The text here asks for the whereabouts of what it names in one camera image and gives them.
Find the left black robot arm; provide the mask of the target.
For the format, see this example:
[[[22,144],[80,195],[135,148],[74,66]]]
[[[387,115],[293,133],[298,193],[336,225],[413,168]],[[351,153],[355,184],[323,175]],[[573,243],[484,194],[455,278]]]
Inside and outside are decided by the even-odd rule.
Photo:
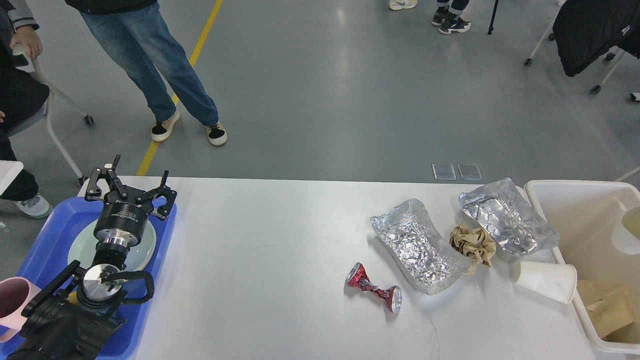
[[[85,201],[102,201],[94,226],[94,256],[89,266],[71,261],[26,303],[19,330],[23,343],[9,360],[94,360],[126,319],[120,306],[138,306],[154,296],[154,278],[143,269],[127,269],[130,250],[141,244],[148,218],[170,216],[177,192],[165,170],[157,187],[126,186],[110,167],[95,167]]]

